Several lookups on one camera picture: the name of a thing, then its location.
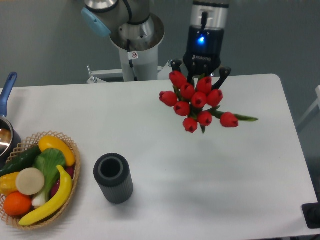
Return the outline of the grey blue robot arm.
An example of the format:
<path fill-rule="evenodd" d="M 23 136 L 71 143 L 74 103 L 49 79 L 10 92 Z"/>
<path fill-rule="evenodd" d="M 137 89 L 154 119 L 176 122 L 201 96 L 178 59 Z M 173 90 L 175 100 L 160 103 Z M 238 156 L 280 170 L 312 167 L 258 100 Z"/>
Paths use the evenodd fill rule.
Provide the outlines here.
<path fill-rule="evenodd" d="M 158 47 L 165 36 L 162 20 L 151 12 L 148 0 L 86 0 L 81 15 L 91 30 L 109 37 L 119 51 L 125 82 L 158 79 Z M 231 73 L 221 66 L 221 49 L 230 2 L 194 0 L 190 13 L 186 51 L 182 59 L 169 66 L 174 71 L 185 67 L 187 81 L 211 76 L 220 78 L 212 86 L 219 89 Z"/>

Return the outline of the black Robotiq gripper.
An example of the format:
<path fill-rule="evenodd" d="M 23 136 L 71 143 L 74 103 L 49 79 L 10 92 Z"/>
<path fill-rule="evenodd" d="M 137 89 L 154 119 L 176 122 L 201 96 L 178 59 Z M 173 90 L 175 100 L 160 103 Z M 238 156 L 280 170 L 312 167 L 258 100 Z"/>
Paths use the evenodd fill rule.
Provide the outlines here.
<path fill-rule="evenodd" d="M 184 63 L 190 76 L 210 75 L 221 65 L 221 49 L 224 39 L 224 29 L 190 26 L 188 30 L 186 52 L 181 59 L 170 61 L 172 71 L 182 72 Z M 212 90 L 219 90 L 231 74 L 230 67 L 219 68 L 219 80 L 212 85 Z"/>

